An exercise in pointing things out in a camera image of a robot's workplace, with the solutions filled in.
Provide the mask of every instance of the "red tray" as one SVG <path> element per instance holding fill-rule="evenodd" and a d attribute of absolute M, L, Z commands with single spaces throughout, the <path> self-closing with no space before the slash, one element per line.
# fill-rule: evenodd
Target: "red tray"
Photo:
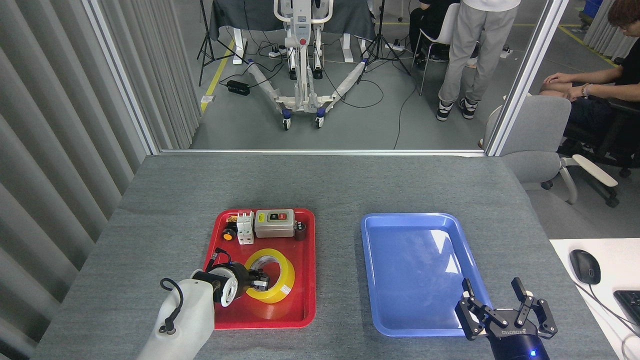
<path fill-rule="evenodd" d="M 237 239 L 227 241 L 221 236 L 227 224 L 227 217 L 237 215 L 238 209 L 226 210 L 216 218 L 203 270 L 216 247 L 227 251 L 232 261 L 242 264 L 254 252 L 271 248 L 280 251 L 289 259 L 296 272 L 291 292 L 275 304 L 265 304 L 247 294 L 235 299 L 227 307 L 216 303 L 216 329 L 296 329 L 309 325 L 316 316 L 316 220 L 314 214 L 307 209 L 293 211 L 295 220 L 303 222 L 307 227 L 304 240 L 296 240 L 293 237 L 254 238 L 253 244 L 240 245 Z M 224 254 L 219 254 L 218 257 L 226 259 Z M 265 272 L 272 279 L 277 279 L 278 265 L 267 265 Z"/>

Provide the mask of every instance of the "light stand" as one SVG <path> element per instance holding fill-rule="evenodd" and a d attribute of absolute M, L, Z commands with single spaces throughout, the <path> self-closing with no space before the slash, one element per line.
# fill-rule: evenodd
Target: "light stand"
<path fill-rule="evenodd" d="M 202 19 L 204 21 L 204 28 L 206 31 L 206 34 L 204 35 L 204 40 L 202 40 L 202 45 L 200 46 L 200 51 L 198 52 L 198 56 L 196 57 L 196 60 L 200 59 L 200 55 L 202 55 L 202 66 L 200 67 L 200 80 L 198 80 L 198 86 L 202 86 L 202 72 L 204 71 L 204 67 L 207 66 L 208 64 L 216 61 L 216 60 L 220 60 L 220 59 L 224 59 L 224 58 L 229 58 L 231 56 L 236 56 L 236 52 L 229 49 L 225 44 L 223 44 L 222 42 L 220 42 L 220 40 L 217 40 L 218 43 L 220 43 L 222 46 L 224 46 L 225 48 L 227 48 L 227 50 L 231 51 L 231 54 L 226 55 L 226 56 L 222 56 L 220 58 L 217 58 L 213 55 L 213 46 L 211 45 L 211 37 L 210 37 L 210 33 L 209 33 L 209 23 L 207 22 L 207 13 L 204 10 L 204 2 L 203 0 L 200 0 L 200 9 L 202 11 Z"/>
<path fill-rule="evenodd" d="M 376 60 L 398 61 L 402 66 L 402 68 L 404 69 L 404 71 L 406 72 L 406 74 L 410 75 L 409 70 L 406 68 L 406 66 L 404 66 L 404 64 L 400 60 L 400 57 L 398 57 L 398 54 L 396 54 L 393 47 L 389 45 L 389 42 L 387 42 L 387 39 L 385 38 L 385 36 L 382 35 L 382 22 L 383 22 L 384 16 L 385 16 L 385 0 L 382 0 L 382 3 L 380 4 L 380 20 L 378 22 L 378 33 L 373 38 L 373 41 L 371 42 L 371 44 L 369 44 L 367 46 L 367 49 L 365 50 L 365 53 L 369 54 L 369 59 L 367 60 L 367 66 L 369 66 Z M 383 44 L 385 44 L 387 48 L 391 50 L 391 53 L 393 54 L 392 58 L 384 58 L 380 56 L 380 51 L 381 51 L 380 48 L 382 47 Z M 364 74 L 365 70 L 366 70 L 366 67 L 362 70 L 362 73 L 358 78 L 358 83 L 360 82 L 360 78 L 362 78 L 362 75 Z"/>

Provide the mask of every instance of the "white chair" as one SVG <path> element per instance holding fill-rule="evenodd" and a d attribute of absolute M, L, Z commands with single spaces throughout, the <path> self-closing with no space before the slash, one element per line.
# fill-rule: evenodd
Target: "white chair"
<path fill-rule="evenodd" d="M 429 45 L 429 50 L 427 52 L 426 62 L 424 64 L 424 73 L 422 74 L 422 84 L 420 86 L 420 96 L 422 96 L 422 88 L 424 87 L 424 78 L 427 74 L 427 65 L 429 64 L 429 57 L 431 56 L 431 47 L 433 44 L 444 44 L 451 45 L 451 39 L 453 38 L 453 26 L 456 23 L 456 18 L 458 17 L 458 10 L 460 9 L 460 4 L 451 4 L 447 9 L 447 14 L 444 17 L 444 21 L 442 22 L 442 27 L 440 28 L 440 34 L 438 38 L 432 38 L 429 35 L 425 34 L 422 29 L 420 29 L 420 35 L 418 36 L 418 44 L 422 41 L 422 37 L 426 37 L 431 41 L 431 45 Z M 415 63 L 415 56 L 417 55 L 417 51 L 413 54 L 413 61 L 411 62 L 411 69 L 413 70 L 413 64 Z"/>

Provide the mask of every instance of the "person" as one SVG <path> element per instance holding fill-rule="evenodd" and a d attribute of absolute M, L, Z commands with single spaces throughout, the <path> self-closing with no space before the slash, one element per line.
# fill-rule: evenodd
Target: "person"
<path fill-rule="evenodd" d="M 624 35 L 640 37 L 640 1 L 616 0 L 607 16 Z M 569 99 L 572 102 L 569 123 L 594 133 L 606 132 L 613 119 L 613 109 L 606 99 L 640 101 L 640 39 L 620 66 L 580 74 L 556 72 L 545 78 L 540 95 Z"/>
<path fill-rule="evenodd" d="M 414 9 L 409 16 L 409 46 L 411 51 L 416 54 L 415 61 L 418 67 L 423 67 L 425 59 L 422 51 L 422 46 L 430 45 L 428 39 L 422 37 L 422 41 L 418 43 L 420 38 L 420 29 L 425 34 L 432 38 L 437 38 L 440 35 L 440 29 L 442 28 L 442 22 L 447 14 L 449 5 L 459 3 L 460 0 L 419 0 L 420 7 Z M 446 52 L 447 48 L 442 46 L 441 49 L 436 48 L 438 45 L 434 45 L 431 49 L 432 54 L 436 54 L 437 58 L 442 58 L 441 54 Z"/>
<path fill-rule="evenodd" d="M 480 41 L 476 74 L 471 88 L 458 101 L 465 119 L 474 118 L 478 102 L 493 76 L 502 47 L 511 31 L 520 0 L 462 0 L 449 49 L 449 66 L 438 92 L 436 118 L 446 121 L 458 100 L 462 70 Z"/>

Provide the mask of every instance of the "gray tablecloth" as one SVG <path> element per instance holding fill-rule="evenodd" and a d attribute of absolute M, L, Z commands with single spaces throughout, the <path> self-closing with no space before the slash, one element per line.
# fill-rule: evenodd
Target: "gray tablecloth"
<path fill-rule="evenodd" d="M 373 326 L 360 219 L 444 212 L 462 225 L 496 307 L 510 282 L 549 301 L 552 359 L 614 359 L 529 199 L 500 158 L 202 154 L 147 158 L 44 334 L 38 359 L 132 359 L 167 292 L 202 266 L 226 209 L 316 216 L 317 313 L 302 329 L 214 331 L 197 359 L 493 359 L 480 339 L 388 338 Z"/>
<path fill-rule="evenodd" d="M 273 15 L 273 0 L 214 0 L 209 19 L 212 39 L 220 36 L 221 26 L 258 31 L 284 28 L 282 21 Z M 367 1 L 335 0 L 333 17 L 324 25 L 323 31 L 372 40 L 375 31 Z"/>

